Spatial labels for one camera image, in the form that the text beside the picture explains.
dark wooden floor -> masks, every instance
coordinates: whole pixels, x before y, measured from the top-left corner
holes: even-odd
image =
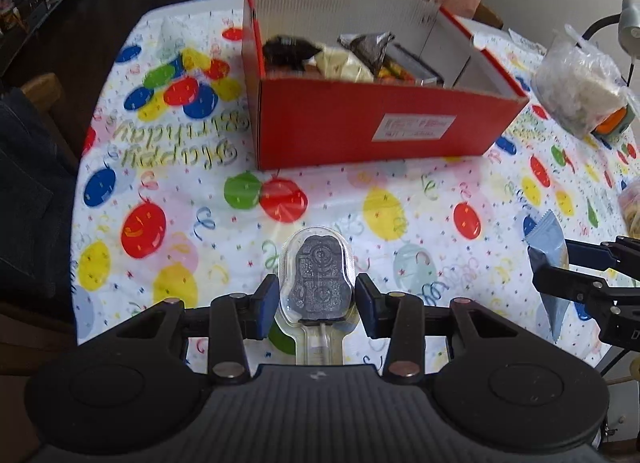
[[[85,128],[116,54],[140,17],[190,0],[65,0],[14,59],[4,76],[20,86],[54,72],[72,116]]]

confetti pattern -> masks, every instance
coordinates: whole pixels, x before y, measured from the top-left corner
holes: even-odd
[[[74,207],[72,276],[85,341],[169,296],[204,306],[252,293],[277,273],[282,244],[327,226],[347,239],[356,271],[383,292],[426,304],[477,300],[550,337],[524,236],[552,210],[566,237],[600,243],[625,233],[616,202],[638,174],[631,132],[604,144],[564,132],[531,103],[483,157],[399,160],[260,172],[241,60],[241,11],[145,20],[130,34],[95,108]],[[476,36],[521,85],[541,57]],[[283,147],[287,147],[286,130]],[[612,286],[631,286],[608,271]],[[596,323],[567,310],[558,345],[595,365],[606,351]],[[362,325],[344,341],[345,363],[382,367],[388,341]],[[447,361],[427,339],[426,369]],[[248,341],[259,363],[293,363],[276,329]],[[204,371],[207,340],[188,363]]]

clear plastic bag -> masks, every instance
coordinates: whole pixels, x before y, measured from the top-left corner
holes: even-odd
[[[629,237],[640,239],[640,178],[636,178],[618,196]]]
[[[534,74],[533,88],[548,113],[578,138],[625,106],[630,91],[613,59],[568,24]]]

transparent plastic packaging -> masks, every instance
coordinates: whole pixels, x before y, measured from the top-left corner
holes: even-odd
[[[360,320],[349,243],[329,228],[302,229],[283,245],[278,277],[275,319],[296,343],[296,364],[341,365],[342,340]]]
[[[554,120],[577,138],[626,106],[630,91],[613,59],[568,24],[556,34],[532,86]]]
[[[629,237],[640,239],[640,178],[636,178],[618,196]]]

green balloon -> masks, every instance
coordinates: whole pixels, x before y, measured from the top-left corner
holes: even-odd
[[[587,200],[588,214],[589,214],[589,223],[591,223],[594,227],[598,228],[598,216],[596,215],[596,211],[594,211],[591,206],[591,201]]]
[[[225,199],[232,207],[249,210],[258,204],[262,182],[249,171],[227,178],[225,182]]]
[[[296,342],[288,335],[282,332],[282,329],[277,325],[276,321],[273,321],[273,325],[269,330],[269,340],[273,344],[273,347],[282,351],[287,355],[296,354]]]
[[[147,73],[142,85],[148,89],[159,88],[168,84],[174,75],[175,68],[171,64],[164,64]]]
[[[551,154],[554,155],[554,160],[558,162],[560,167],[564,167],[566,165],[564,153],[562,152],[562,149],[558,148],[558,146],[551,146]]]

